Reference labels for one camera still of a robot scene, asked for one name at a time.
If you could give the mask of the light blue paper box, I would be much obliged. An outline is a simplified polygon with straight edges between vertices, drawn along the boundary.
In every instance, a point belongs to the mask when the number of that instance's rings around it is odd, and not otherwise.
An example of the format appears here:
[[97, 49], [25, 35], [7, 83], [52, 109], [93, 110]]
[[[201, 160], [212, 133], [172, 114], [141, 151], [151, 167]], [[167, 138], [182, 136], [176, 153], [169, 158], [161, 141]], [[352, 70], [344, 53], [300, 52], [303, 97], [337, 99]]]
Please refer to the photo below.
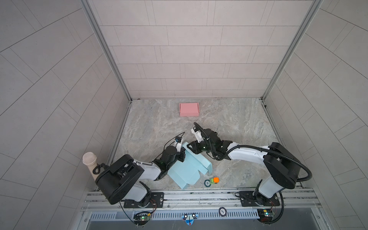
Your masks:
[[184, 162], [178, 160], [167, 174], [181, 189], [194, 185], [200, 179], [200, 173], [211, 175], [213, 171], [212, 163], [202, 154], [194, 154], [187, 145], [187, 142], [183, 144], [186, 150]]

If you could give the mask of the pink paper box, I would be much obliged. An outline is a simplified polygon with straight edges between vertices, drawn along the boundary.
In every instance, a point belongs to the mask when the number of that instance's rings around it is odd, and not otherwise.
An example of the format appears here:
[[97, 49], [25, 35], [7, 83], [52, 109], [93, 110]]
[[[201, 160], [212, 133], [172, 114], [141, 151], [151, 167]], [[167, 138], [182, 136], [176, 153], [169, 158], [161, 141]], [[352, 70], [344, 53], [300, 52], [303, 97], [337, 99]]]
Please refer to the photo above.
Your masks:
[[180, 103], [179, 110], [180, 117], [198, 117], [199, 103]]

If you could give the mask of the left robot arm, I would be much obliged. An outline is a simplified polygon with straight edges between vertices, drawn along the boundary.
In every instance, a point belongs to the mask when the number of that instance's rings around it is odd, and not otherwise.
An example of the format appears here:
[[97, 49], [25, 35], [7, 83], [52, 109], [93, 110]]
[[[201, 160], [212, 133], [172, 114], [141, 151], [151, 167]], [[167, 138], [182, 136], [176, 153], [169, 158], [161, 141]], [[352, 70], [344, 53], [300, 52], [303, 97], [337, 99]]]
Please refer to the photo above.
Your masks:
[[184, 162], [185, 148], [168, 146], [160, 159], [150, 163], [138, 162], [126, 154], [112, 165], [104, 163], [92, 167], [95, 183], [111, 205], [122, 200], [133, 200], [146, 206], [150, 201], [151, 190], [142, 180], [163, 179], [177, 162]]

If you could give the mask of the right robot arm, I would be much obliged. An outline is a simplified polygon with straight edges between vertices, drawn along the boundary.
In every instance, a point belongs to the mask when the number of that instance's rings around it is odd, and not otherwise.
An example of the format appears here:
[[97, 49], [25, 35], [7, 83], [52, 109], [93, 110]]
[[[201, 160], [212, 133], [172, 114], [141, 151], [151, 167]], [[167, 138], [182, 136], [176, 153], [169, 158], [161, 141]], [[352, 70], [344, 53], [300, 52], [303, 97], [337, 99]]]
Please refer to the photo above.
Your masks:
[[266, 147], [242, 145], [221, 140], [217, 132], [195, 126], [191, 129], [196, 141], [188, 144], [194, 154], [212, 153], [216, 161], [242, 160], [265, 166], [270, 176], [262, 179], [248, 200], [260, 206], [271, 204], [271, 198], [284, 189], [294, 189], [297, 182], [312, 178], [310, 169], [278, 142]]

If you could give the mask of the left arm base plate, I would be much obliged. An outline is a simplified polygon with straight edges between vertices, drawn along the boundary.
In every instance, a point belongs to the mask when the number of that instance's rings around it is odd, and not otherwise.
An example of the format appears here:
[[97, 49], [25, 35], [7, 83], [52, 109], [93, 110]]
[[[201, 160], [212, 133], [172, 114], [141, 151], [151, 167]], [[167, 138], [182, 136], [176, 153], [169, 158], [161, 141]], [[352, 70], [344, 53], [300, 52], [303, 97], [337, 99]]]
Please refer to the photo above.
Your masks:
[[148, 193], [140, 202], [134, 200], [124, 200], [125, 209], [153, 209], [162, 208], [164, 192]]

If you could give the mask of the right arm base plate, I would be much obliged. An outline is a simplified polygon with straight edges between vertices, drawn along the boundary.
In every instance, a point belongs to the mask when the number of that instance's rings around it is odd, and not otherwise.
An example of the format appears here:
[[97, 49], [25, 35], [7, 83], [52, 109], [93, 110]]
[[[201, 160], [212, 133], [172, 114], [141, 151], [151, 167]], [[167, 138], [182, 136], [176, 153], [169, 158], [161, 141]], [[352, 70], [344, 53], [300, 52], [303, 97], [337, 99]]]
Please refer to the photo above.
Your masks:
[[236, 193], [241, 201], [242, 207], [271, 207], [280, 206], [280, 198], [277, 194], [274, 194], [271, 198], [266, 198], [263, 196], [254, 196], [254, 191], [246, 190]]

